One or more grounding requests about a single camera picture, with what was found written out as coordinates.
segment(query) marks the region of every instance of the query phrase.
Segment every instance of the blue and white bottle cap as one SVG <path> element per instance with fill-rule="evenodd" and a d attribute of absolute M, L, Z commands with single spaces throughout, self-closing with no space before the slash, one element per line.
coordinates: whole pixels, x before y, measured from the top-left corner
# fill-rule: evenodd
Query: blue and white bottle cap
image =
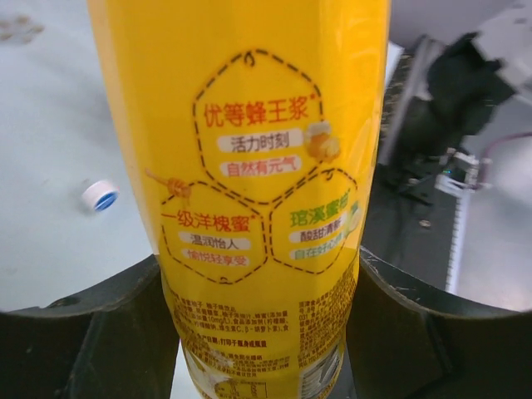
<path fill-rule="evenodd" d="M 118 188 L 109 180 L 100 180 L 86 189 L 81 197 L 86 206 L 100 212 L 115 203 L 118 193 Z"/>

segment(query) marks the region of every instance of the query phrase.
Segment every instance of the gray floor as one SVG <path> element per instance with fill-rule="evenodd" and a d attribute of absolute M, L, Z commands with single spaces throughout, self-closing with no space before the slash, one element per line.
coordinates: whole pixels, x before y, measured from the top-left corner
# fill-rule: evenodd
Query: gray floor
<path fill-rule="evenodd" d="M 505 135 L 532 131 L 532 106 L 504 104 L 493 122 L 466 142 L 478 155 Z M 471 196 L 458 295 L 502 308 L 532 308 L 532 139 L 508 142 L 493 154 L 490 189 Z"/>

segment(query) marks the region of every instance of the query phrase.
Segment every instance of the yellow plastic bottle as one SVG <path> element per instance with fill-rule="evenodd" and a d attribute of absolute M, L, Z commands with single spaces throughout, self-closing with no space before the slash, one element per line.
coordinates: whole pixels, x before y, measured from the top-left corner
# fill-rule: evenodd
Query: yellow plastic bottle
<path fill-rule="evenodd" d="M 388 0 L 89 5 L 198 390 L 327 397 L 375 164 Z"/>

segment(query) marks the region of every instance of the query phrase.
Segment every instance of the dashed hexagon outline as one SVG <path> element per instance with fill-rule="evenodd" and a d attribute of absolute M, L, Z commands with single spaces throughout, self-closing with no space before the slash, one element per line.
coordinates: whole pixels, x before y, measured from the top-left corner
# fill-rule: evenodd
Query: dashed hexagon outline
<path fill-rule="evenodd" d="M 309 75 L 307 75 L 303 71 L 300 71 L 295 65 L 293 65 L 293 64 L 291 64 L 289 62 L 286 62 L 283 58 L 281 58 L 281 57 L 279 57 L 279 56 L 277 56 L 277 55 L 275 55 L 275 54 L 273 54 L 271 52 L 268 52 L 267 50 L 259 49 L 259 48 L 258 49 L 253 49 L 253 50 L 249 50 L 247 52 L 241 52 L 239 54 L 236 54 L 234 57 L 232 57 L 229 60 L 229 62 L 225 63 L 214 74 L 214 76 L 212 76 L 210 78 L 210 80 L 207 82 L 207 84 L 196 95 L 195 100 L 192 103 L 192 117 L 194 119 L 194 129 L 195 129 L 195 134 L 196 134 L 196 142 L 197 142 L 198 150 L 199 150 L 199 158 L 200 158 L 200 161 L 201 161 L 201 167 L 202 167 L 203 171 L 205 172 L 205 174 L 213 182 L 215 182 L 219 187 L 221 187 L 224 191 L 230 193 L 231 195 L 234 195 L 235 197 L 238 197 L 238 198 L 240 198 L 240 199 L 242 199 L 242 200 L 244 200 L 244 201 L 246 201 L 246 202 L 248 202 L 250 204 L 269 205 L 269 204 L 273 204 L 276 200 L 278 200 L 278 198 L 272 199 L 271 201 L 256 201 L 254 199 L 246 197 L 245 195 L 241 195 L 241 194 L 237 193 L 236 191 L 230 189 L 226 185 L 220 183 L 209 172 L 209 170 L 207 169 L 207 165 L 205 164 L 205 159 L 204 159 L 204 155 L 203 155 L 203 147 L 201 146 L 200 129 L 198 127 L 197 114 L 196 114 L 196 105 L 197 105 L 198 101 L 201 99 L 201 97 L 203 97 L 205 92 L 216 82 L 216 79 L 218 79 L 220 76 L 222 76 L 229 69 L 229 67 L 232 66 L 233 64 L 235 64 L 238 60 L 244 59 L 244 62 L 249 63 L 250 66 L 253 66 L 255 64 L 254 54 L 255 55 L 260 55 L 260 56 L 263 56 L 263 57 L 269 57 L 269 58 L 275 60 L 279 64 L 287 67 L 290 71 L 296 73 L 298 76 L 302 77 L 305 81 L 307 81 L 311 85 L 311 87 L 314 89 L 314 91 L 316 92 L 316 95 L 318 96 L 320 121 L 323 121 L 323 99 L 322 99 L 322 92 L 320 92 L 318 85 L 316 83 L 314 83 L 314 81 L 310 78 Z M 307 176 L 311 175 L 316 169 L 317 169 L 317 166 L 313 167 L 306 174 L 305 178 Z"/>
<path fill-rule="evenodd" d="M 287 191 L 284 192 L 284 195 L 282 195 L 282 198 L 281 200 L 275 204 L 275 206 L 273 207 L 273 209 L 271 210 L 271 212 L 269 213 L 269 216 L 268 216 L 268 241 L 269 241 L 269 251 L 270 251 L 270 254 L 272 255 L 272 259 L 277 262 L 278 264 L 282 264 L 283 266 L 286 266 L 288 268 L 292 268 L 294 270 L 297 270 L 299 272 L 302 272 L 302 273 L 306 273 L 306 274 L 313 274 L 313 275 L 319 275 L 319 274 L 323 274 L 325 273 L 327 270 L 329 270 L 335 263 L 336 261 L 338 260 L 339 256 L 340 256 L 340 253 L 343 251 L 343 248 L 345 246 L 345 243 L 346 243 L 346 239 L 343 240 L 343 243 L 342 243 L 342 246 L 340 247 L 340 249 L 338 250 L 337 252 L 337 255 L 334 257 L 334 259 L 332 260 L 332 262 L 324 269 L 320 270 L 320 271 L 317 271 L 317 272 L 313 272 L 311 270 L 306 270 L 304 268 L 300 268 L 298 266 L 293 266 L 292 264 L 289 264 L 289 263 L 286 263 L 286 262 L 283 262 L 282 260 L 280 259 L 277 259 L 276 256 L 275 256 L 275 252 L 273 251 L 273 223 L 272 223 L 272 218 L 273 218 L 273 213 L 275 212 L 275 210 L 283 203 L 285 202 L 293 193 L 295 193 L 297 190 L 301 189 L 304 185 L 306 185 L 307 183 L 309 183 L 310 181 L 316 179 L 318 176 L 320 175 L 328 175 L 327 176 L 327 180 L 330 180 L 334 173 L 335 172 L 338 172 L 338 173 L 341 173 L 343 176 L 345 176 L 349 181 L 351 181 L 354 186 L 355 186 L 355 191 L 358 192 L 358 183 L 357 181 L 351 177 L 344 169 L 341 169 L 341 168 L 331 168 L 331 169 L 326 169 L 326 170 L 322 170 L 314 175 L 311 175 L 309 177 L 305 177 L 303 179 L 301 179 L 294 187 L 288 189 Z"/>
<path fill-rule="evenodd" d="M 196 270 L 195 268 L 193 268 L 192 266 L 190 266 L 189 264 L 187 264 L 186 262 L 183 262 L 182 260 L 176 258 L 173 254 L 172 254 L 172 251 L 170 250 L 170 245 L 168 243 L 168 237 L 166 236 L 166 231 L 165 231 L 165 226 L 163 224 L 161 224 L 161 233 L 162 233 L 162 236 L 163 236 L 163 240 L 165 241 L 165 247 L 166 247 L 166 251 L 168 252 L 168 255 L 175 261 L 177 262 L 178 264 L 184 266 L 185 268 L 187 268 L 188 270 L 196 273 L 197 275 L 199 275 L 200 277 L 203 277 L 205 279 L 207 279 L 208 281 L 210 281 L 211 283 L 217 283 L 217 284 L 220 284 L 220 285 L 233 285 L 233 284 L 236 284 L 236 283 L 239 283 L 241 282 L 242 280 L 246 279 L 247 277 L 251 276 L 253 273 L 255 273 L 256 271 L 258 271 L 259 269 L 261 269 L 267 262 L 268 262 L 268 240 L 266 239 L 266 227 L 264 226 L 264 217 L 256 210 L 256 209 L 253 209 L 251 206 L 249 206 L 249 204 L 246 204 L 245 202 L 243 202 L 242 200 L 239 200 L 239 199 L 236 199 L 235 197 L 233 197 L 232 195 L 226 193 L 226 192 L 223 192 L 220 188 L 214 186 L 214 185 L 210 185 L 209 183 L 206 183 L 204 181 L 195 181 L 195 182 L 192 182 L 189 184 L 189 187 L 193 187 L 195 185 L 203 185 L 205 187 L 208 187 L 218 193 L 221 193 L 223 195 L 225 195 L 226 197 L 234 200 L 234 201 L 237 201 L 239 204 L 241 204 L 242 206 L 246 207 L 247 209 L 249 209 L 250 211 L 252 211 L 254 214 L 256 214 L 259 218 L 260 218 L 260 225 L 261 225 L 261 230 L 262 230 L 262 236 L 263 236 L 263 249 L 264 249 L 264 260 L 263 262 L 259 265 L 259 266 L 256 266 L 253 270 L 251 270 L 250 272 L 248 272 L 247 274 L 245 274 L 243 277 L 240 277 L 240 278 L 237 278 L 236 280 L 234 281 L 217 281 L 217 280 L 214 280 L 213 278 L 210 278 L 210 277 L 207 277 L 205 276 L 203 273 L 201 273 L 199 270 Z M 175 197 L 173 195 L 171 195 L 168 199 L 165 199 L 164 201 L 161 202 L 161 205 L 165 205 L 167 204 L 169 201 L 173 200 Z"/>

